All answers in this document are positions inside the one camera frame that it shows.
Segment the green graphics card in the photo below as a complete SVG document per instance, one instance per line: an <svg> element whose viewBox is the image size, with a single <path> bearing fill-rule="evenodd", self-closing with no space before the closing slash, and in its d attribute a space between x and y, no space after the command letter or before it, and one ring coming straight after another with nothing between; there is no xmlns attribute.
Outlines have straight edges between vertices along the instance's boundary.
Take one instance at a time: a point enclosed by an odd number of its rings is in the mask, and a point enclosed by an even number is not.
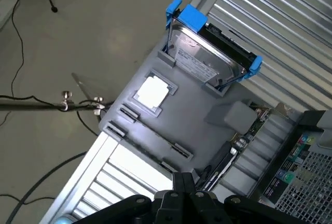
<svg viewBox="0 0 332 224"><path fill-rule="evenodd" d="M213 107L205 121L216 127L234 131L208 165L198 173L195 185L197 190L212 190L220 178L232 166L236 158L250 144L271 114L271 108L252 101L245 104L236 101Z"/></svg>

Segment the silver CPU chip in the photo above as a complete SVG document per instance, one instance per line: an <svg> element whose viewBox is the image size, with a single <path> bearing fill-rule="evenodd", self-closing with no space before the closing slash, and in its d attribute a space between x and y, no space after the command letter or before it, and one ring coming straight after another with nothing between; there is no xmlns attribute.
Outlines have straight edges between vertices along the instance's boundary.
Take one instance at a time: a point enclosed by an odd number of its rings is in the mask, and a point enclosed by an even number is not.
<svg viewBox="0 0 332 224"><path fill-rule="evenodd" d="M157 76L148 77L137 91L137 100L149 107L158 107L169 92L168 84Z"/></svg>

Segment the black stand pole, silver knobs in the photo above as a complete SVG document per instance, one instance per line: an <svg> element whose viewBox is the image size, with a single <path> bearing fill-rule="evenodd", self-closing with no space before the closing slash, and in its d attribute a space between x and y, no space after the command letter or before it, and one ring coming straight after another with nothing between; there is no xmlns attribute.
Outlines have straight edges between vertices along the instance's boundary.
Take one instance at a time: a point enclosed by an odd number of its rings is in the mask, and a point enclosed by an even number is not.
<svg viewBox="0 0 332 224"><path fill-rule="evenodd" d="M72 92L63 91L62 100L58 103L50 103L37 98L34 95L27 97L14 97L0 95L0 111L60 111L63 113L74 111L92 111L95 115L100 115L102 111L107 112L113 101L107 102L102 97L95 97L90 100L83 100L74 103Z"/></svg>

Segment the hard disk with blue bracket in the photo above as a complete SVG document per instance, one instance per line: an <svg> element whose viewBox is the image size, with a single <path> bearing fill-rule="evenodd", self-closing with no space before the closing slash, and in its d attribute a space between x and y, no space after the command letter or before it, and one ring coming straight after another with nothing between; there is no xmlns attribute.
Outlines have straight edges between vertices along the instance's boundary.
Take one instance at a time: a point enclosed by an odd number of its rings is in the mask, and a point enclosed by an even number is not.
<svg viewBox="0 0 332 224"><path fill-rule="evenodd" d="M202 83L221 91L234 82L255 76L262 57L239 46L193 5L182 0L166 8L166 53L175 64Z"/></svg>

